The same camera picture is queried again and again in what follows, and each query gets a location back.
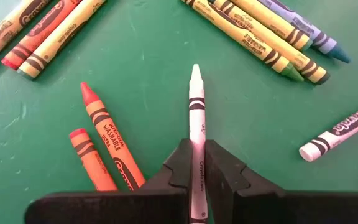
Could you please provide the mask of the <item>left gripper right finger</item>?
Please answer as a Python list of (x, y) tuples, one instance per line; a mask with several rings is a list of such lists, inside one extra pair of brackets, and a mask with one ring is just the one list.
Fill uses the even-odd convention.
[(354, 223), (358, 192), (285, 190), (214, 140), (206, 141), (206, 188), (216, 223)]

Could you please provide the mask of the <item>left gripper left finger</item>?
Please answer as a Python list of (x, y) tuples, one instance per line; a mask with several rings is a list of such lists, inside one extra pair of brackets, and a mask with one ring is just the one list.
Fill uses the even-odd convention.
[(131, 192), (57, 192), (32, 202), (25, 222), (188, 223), (192, 148), (182, 139), (161, 169)]

